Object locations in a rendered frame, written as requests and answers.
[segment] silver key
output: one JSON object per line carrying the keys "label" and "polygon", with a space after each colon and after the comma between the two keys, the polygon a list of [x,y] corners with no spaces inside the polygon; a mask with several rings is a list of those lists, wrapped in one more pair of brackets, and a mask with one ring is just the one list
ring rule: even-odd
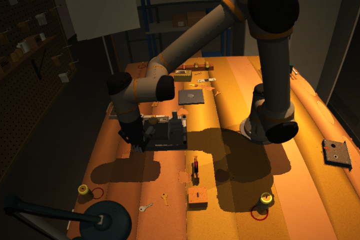
{"label": "silver key", "polygon": [[140,210],[140,212],[144,212],[147,208],[149,208],[149,207],[152,206],[152,205],[153,205],[153,203],[148,204],[148,205],[146,205],[146,206],[141,206],[141,207],[139,208],[139,210]]}

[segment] shelf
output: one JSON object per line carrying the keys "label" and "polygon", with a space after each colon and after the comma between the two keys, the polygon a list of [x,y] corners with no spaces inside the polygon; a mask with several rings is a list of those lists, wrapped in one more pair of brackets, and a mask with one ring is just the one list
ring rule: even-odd
{"label": "shelf", "polygon": [[160,23],[154,22],[149,24],[149,31],[145,34],[160,34],[160,33],[172,33],[172,32],[185,32],[190,27],[188,27],[188,22],[186,21],[184,27],[173,27],[172,21],[161,21]]}
{"label": "shelf", "polygon": [[36,58],[39,54],[41,54],[47,47],[51,46],[56,40],[58,36],[50,36],[47,37],[44,41],[42,41],[42,45],[37,48],[32,48],[29,52],[24,53],[23,56],[20,57],[20,60],[13,62],[12,58],[8,58],[8,62],[10,64],[10,69],[6,72],[0,74],[0,87],[3,86],[6,82],[8,82],[15,74],[18,73],[22,68],[24,68],[31,60]]}

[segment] workbench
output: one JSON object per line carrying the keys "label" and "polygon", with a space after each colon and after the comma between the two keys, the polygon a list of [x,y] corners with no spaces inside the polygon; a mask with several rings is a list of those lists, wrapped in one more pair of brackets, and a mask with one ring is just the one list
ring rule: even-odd
{"label": "workbench", "polygon": [[[118,202],[132,219],[129,240],[359,240],[360,150],[304,77],[292,73],[290,78],[298,134],[282,144],[258,145],[241,135],[239,125],[262,82],[259,57],[204,60],[214,69],[193,71],[191,82],[175,82],[173,100],[139,105],[142,114],[152,116],[186,109],[188,149],[134,152],[119,136],[118,120],[109,119],[111,105],[82,182],[101,189],[93,191],[97,199],[91,201],[78,194],[74,211]],[[186,64],[202,61],[190,58]],[[125,72],[143,78],[147,64],[131,63]],[[197,83],[208,77],[216,81]],[[200,85],[214,88],[202,90],[204,104],[178,105],[179,90]],[[346,141],[351,171],[324,163],[323,139]],[[194,156],[199,181],[193,177]],[[180,182],[184,172],[191,174],[189,182]],[[207,206],[190,208],[189,188],[206,188]],[[273,197],[268,211],[255,207],[262,193]],[[70,223],[67,236],[80,236],[79,222]]]}

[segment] dark floor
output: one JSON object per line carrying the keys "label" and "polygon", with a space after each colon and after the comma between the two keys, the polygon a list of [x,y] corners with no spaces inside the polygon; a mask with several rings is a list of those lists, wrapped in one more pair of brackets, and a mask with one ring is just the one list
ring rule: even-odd
{"label": "dark floor", "polygon": [[[137,30],[135,32],[134,37],[138,38],[137,35],[140,33]],[[175,40],[179,34],[174,33],[167,37]],[[124,35],[123,33],[117,36],[115,34],[115,38],[116,42],[122,41]],[[106,42],[113,71],[117,72],[110,36],[106,37]],[[170,40],[166,40],[164,48],[170,43]],[[107,106],[111,101],[106,86],[111,70],[101,37],[80,42],[74,40],[72,44],[70,48],[73,58],[80,60],[76,65],[78,73],[51,107],[0,190],[0,240],[47,239],[13,217],[4,214],[3,199],[9,193],[15,193],[29,203],[67,211],[71,211],[75,206],[77,187],[82,184]],[[135,47],[143,49],[144,46],[146,43],[143,42]],[[207,51],[219,51],[220,42],[212,42],[207,48],[210,48]],[[134,49],[133,52],[136,61],[147,61],[148,51],[138,49]],[[122,47],[119,55],[124,70],[129,63],[126,47]],[[335,88],[337,95],[350,109],[357,105],[358,98],[356,97],[359,96],[355,95],[354,101],[348,101],[341,88],[348,87],[344,82],[352,83],[347,79],[355,74],[354,68],[360,67],[360,64],[354,63],[360,63],[360,18],[343,70],[338,78],[339,84]],[[337,106],[337,108],[339,113],[344,115],[341,107]],[[354,113],[357,118],[360,118],[359,113],[360,110]],[[344,119],[352,123],[351,119],[347,117]],[[63,234],[67,233],[68,221],[45,220]]]}

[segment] shelf bracket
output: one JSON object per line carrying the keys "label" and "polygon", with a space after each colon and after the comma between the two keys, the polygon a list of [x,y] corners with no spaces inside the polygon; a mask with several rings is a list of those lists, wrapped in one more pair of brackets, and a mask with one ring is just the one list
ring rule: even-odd
{"label": "shelf bracket", "polygon": [[36,66],[36,62],[35,62],[35,59],[32,59],[30,62],[32,63],[32,66],[34,68],[34,71],[36,72],[37,74],[37,77],[39,80],[41,80],[43,77],[42,75],[40,74],[40,72],[42,71],[42,65],[43,65],[43,60],[44,60],[44,56],[46,55],[46,51],[47,49],[44,50],[44,52],[42,53],[42,58],[41,58],[41,62],[40,62],[40,67],[38,68],[38,66]]}

